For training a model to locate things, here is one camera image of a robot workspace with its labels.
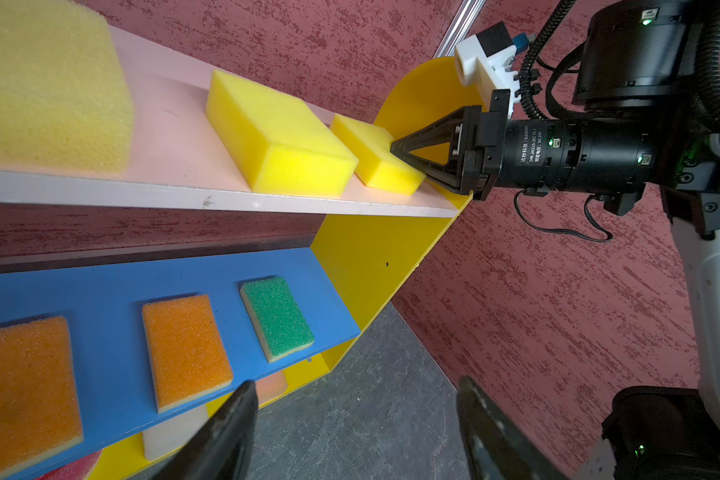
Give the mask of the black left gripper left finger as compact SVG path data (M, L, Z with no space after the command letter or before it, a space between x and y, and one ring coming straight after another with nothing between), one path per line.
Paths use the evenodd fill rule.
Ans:
M153 479L245 479L257 415L256 384L247 380Z

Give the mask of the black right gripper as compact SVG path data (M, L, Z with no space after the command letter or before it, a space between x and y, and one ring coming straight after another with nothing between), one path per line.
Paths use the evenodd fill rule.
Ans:
M428 179L459 195L485 200L495 189L531 196L587 193L607 211L624 215L642 197L657 152L641 122L622 120L509 120L499 108L509 94L493 94L489 110L464 106L395 140L390 151ZM415 150L448 144L438 164Z

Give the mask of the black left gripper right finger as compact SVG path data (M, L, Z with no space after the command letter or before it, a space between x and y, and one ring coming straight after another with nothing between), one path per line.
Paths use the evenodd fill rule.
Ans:
M459 379L456 402L472 479L566 477L471 377Z

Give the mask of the white sponge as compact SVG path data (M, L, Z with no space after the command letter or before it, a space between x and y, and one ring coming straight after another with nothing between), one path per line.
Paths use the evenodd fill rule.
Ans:
M205 405L188 410L142 432L143 452L147 461L160 460L182 448L208 421Z

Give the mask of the bright yellow square sponge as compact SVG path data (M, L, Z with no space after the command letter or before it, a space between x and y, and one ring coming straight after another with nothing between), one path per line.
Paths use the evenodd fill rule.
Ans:
M384 128L335 115L330 130L358 158L355 174L369 188L411 196L425 175L391 153L392 135Z

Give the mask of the peach orange sponge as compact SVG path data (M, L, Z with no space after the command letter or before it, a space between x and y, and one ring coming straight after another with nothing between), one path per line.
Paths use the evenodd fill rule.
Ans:
M275 372L255 382L260 407L278 399L288 389L288 381L282 371Z

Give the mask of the green yellow scouring sponge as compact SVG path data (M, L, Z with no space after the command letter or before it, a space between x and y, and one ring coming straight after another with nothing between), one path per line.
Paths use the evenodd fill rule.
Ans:
M239 291L269 363L314 344L315 336L284 278L246 281Z

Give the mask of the round pink smiley sponge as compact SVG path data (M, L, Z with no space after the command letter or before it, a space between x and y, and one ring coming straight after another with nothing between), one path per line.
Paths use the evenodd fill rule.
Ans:
M39 476L36 480L87 480L96 468L101 455L102 451L97 451Z

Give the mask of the bright yellow diamond sponge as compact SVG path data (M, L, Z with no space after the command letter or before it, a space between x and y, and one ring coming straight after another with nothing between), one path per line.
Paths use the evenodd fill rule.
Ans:
M205 113L255 193L339 198L359 163L303 100L222 70Z

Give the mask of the pale yellow sponge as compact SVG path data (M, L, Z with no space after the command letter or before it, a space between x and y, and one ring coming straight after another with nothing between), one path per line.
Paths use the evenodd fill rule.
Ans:
M103 16L73 1L0 1L0 166L120 173L134 122Z

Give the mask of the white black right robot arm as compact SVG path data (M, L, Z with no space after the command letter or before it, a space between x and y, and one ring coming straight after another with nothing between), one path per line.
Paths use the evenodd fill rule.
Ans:
M460 42L460 82L481 103L399 137L392 153L435 184L485 199L583 192L615 215L660 189L690 296L695 389L617 393L581 479L720 479L720 1L620 1L545 84L539 54L572 8L557 4L518 71L503 24Z

